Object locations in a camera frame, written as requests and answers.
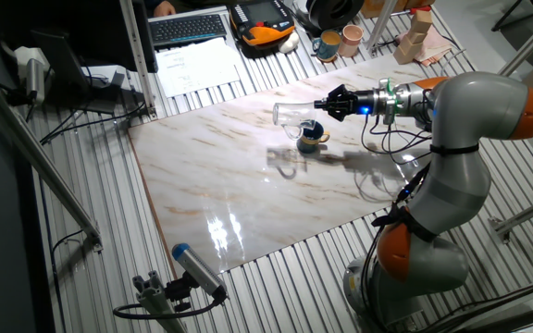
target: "blue cap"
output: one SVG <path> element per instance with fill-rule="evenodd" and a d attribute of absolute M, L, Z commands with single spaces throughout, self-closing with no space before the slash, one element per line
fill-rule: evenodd
<path fill-rule="evenodd" d="M 174 259 L 176 259 L 176 261 L 178 261 L 178 259 L 180 258 L 180 256 L 188 249 L 190 249 L 191 247 L 189 246 L 189 244 L 187 243 L 182 243 L 182 244 L 176 244 L 174 245 L 174 247 L 172 248 L 172 256 L 174 257 Z"/>

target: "document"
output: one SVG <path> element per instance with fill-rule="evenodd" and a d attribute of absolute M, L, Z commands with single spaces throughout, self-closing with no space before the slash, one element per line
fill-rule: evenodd
<path fill-rule="evenodd" d="M 191 93 L 239 80 L 240 56 L 223 38 L 156 55 L 157 75 L 166 97 Z"/>

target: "person's hand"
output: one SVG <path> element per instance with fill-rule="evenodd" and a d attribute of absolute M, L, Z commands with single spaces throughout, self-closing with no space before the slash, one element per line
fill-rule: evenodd
<path fill-rule="evenodd" d="M 168 1 L 162 1 L 162 3 L 157 5 L 157 7 L 154 9 L 155 18 L 168 16 L 172 14 L 176 14 L 176 8 L 174 8 L 174 6 L 170 4 Z"/>

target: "black monitor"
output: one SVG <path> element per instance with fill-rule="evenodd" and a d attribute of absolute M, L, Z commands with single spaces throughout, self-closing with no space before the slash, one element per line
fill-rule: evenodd
<path fill-rule="evenodd" d="M 157 72 L 143 0 L 133 10 L 149 72 Z M 96 89 L 81 66 L 120 65 L 137 70 L 118 0 L 0 0 L 0 38 L 16 49 L 40 47 L 55 72 L 49 105 L 112 112 L 122 77 Z M 107 100 L 109 103 L 96 101 Z"/>

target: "pink cup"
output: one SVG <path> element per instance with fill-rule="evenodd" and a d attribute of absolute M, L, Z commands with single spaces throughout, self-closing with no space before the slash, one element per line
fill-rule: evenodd
<path fill-rule="evenodd" d="M 339 55 L 345 57 L 354 56 L 357 53 L 359 43 L 363 38 L 363 29 L 356 25 L 348 25 L 342 29 L 342 42 L 339 47 Z"/>

